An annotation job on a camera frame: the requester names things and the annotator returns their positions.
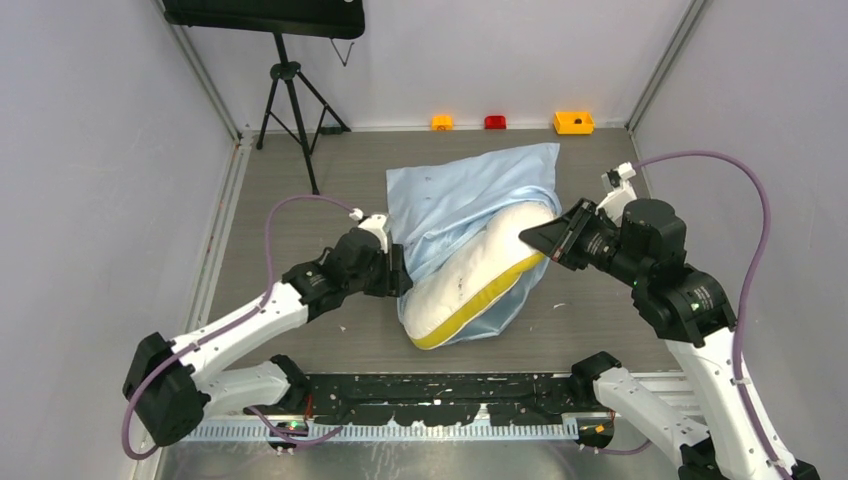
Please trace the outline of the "white pillow with yellow trim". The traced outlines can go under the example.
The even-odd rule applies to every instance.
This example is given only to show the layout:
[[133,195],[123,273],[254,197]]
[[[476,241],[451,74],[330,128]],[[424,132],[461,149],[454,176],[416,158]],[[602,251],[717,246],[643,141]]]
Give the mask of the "white pillow with yellow trim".
[[421,350],[501,334],[522,310],[549,260],[519,234],[556,217],[539,202],[509,206],[407,294],[401,320]]

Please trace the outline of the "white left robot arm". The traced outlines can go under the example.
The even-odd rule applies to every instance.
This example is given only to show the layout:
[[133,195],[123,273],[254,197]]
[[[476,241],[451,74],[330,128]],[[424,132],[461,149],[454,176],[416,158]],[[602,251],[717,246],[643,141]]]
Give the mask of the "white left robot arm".
[[321,257],[274,278],[268,291],[213,324],[171,340],[155,332],[137,346],[123,394],[157,447],[177,443],[206,417],[275,406],[298,412],[311,386],[286,355],[251,368],[231,364],[269,339],[338,309],[362,293],[399,298],[412,286],[388,217],[374,214]]

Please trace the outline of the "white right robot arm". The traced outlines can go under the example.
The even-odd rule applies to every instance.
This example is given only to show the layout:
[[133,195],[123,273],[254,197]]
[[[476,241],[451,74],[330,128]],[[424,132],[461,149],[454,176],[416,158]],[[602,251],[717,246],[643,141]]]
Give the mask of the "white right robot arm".
[[571,368],[574,403],[625,416],[682,479],[814,479],[771,424],[734,346],[741,330],[720,283],[686,261],[685,223],[668,203],[636,199],[618,220],[582,200],[524,230],[521,240],[571,270],[594,267],[626,284],[633,305],[672,353],[703,418],[694,421],[599,352]]

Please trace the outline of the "yellow open box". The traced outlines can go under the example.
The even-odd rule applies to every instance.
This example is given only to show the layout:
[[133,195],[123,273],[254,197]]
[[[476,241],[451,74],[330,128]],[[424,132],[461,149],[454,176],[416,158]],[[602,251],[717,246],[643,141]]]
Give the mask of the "yellow open box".
[[595,122],[588,111],[561,111],[554,114],[553,126],[558,135],[590,135]]

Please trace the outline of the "small red block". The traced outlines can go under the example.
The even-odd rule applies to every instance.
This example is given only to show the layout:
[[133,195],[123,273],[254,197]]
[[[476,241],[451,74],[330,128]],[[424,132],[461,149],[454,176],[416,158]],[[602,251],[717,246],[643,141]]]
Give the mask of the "small red block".
[[484,128],[486,130],[504,130],[507,127],[508,123],[504,115],[488,115],[484,118]]

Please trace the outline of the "small orange block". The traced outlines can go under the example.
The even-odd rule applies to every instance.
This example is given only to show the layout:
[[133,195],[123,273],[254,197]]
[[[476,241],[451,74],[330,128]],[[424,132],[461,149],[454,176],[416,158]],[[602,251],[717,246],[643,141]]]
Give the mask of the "small orange block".
[[450,131],[454,128],[450,115],[435,115],[431,118],[430,127],[433,131]]

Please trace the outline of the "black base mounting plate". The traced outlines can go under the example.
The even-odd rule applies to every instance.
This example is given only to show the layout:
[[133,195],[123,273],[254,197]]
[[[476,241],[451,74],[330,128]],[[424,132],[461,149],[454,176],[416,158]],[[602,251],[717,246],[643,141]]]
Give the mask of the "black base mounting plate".
[[294,406],[261,406],[270,415],[308,415],[320,425],[466,426],[487,414],[494,426],[554,425],[564,414],[610,409],[551,373],[311,374],[310,389]]

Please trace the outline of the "black tripod stand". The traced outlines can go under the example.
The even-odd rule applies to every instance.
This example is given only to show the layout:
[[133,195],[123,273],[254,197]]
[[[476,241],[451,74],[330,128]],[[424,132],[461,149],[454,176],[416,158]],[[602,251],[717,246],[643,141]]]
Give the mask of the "black tripod stand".
[[[301,149],[302,157],[306,166],[311,193],[321,193],[317,183],[313,165],[313,154],[319,137],[322,135],[341,135],[352,131],[351,127],[342,119],[340,114],[330,105],[329,101],[319,92],[316,86],[302,71],[299,62],[291,60],[285,45],[282,33],[273,33],[274,43],[278,55],[278,62],[271,66],[269,76],[271,85],[269,88],[263,118],[259,134],[255,143],[257,150],[262,150],[269,132],[269,124],[274,122],[288,134]],[[300,99],[297,93],[296,82],[302,83],[309,93],[319,102],[321,112],[317,125],[311,133],[306,128]],[[294,127],[289,127],[286,122],[274,110],[275,100],[281,86],[285,87],[289,100]]]

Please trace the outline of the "black panel on tripod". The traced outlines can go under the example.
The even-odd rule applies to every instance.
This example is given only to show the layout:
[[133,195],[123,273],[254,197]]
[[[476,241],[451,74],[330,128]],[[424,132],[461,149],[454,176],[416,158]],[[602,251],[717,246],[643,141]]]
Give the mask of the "black panel on tripod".
[[361,1],[176,0],[163,5],[169,23],[189,27],[332,39],[356,39],[366,27]]

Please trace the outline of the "aluminium rail at front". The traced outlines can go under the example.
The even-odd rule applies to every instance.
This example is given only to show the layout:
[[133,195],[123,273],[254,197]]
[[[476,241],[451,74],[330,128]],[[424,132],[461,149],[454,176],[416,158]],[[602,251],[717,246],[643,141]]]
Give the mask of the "aluminium rail at front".
[[332,435],[336,439],[353,440],[478,440],[484,438],[565,438],[579,440],[590,445],[604,446],[612,437],[618,418],[629,421],[625,416],[611,410],[614,419],[610,422],[592,415],[564,414],[562,420],[554,425],[535,426],[494,426],[490,423],[487,414],[478,415],[475,420],[466,426],[435,426],[427,427],[421,422],[411,426],[401,426],[391,421],[386,426],[356,426],[356,425],[320,425],[311,420],[308,415],[297,417],[294,415],[266,415],[259,408],[261,406],[248,407],[242,411],[234,411],[216,416],[206,417],[198,427],[186,436],[187,438],[202,438],[206,436],[205,426],[212,419],[227,414],[247,413],[256,418],[256,425],[243,428],[243,435],[254,435],[257,437],[273,438],[280,435],[289,435],[299,440],[318,439],[326,435]]

